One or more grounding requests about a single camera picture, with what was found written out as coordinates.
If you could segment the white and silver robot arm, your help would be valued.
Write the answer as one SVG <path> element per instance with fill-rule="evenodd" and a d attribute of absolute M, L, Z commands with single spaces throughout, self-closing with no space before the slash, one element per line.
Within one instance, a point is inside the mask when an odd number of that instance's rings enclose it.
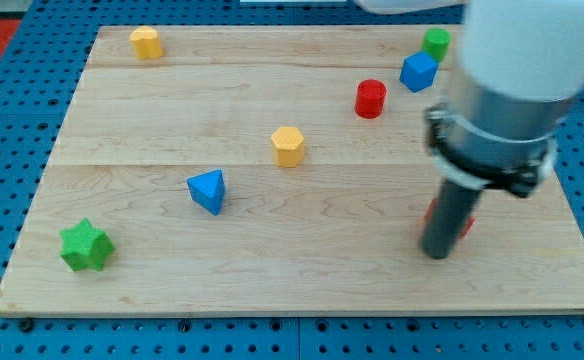
<path fill-rule="evenodd" d="M 456 58 L 425 111 L 443 192 L 527 197 L 556 159 L 555 129 L 584 86 L 584 1 L 467 2 Z"/>

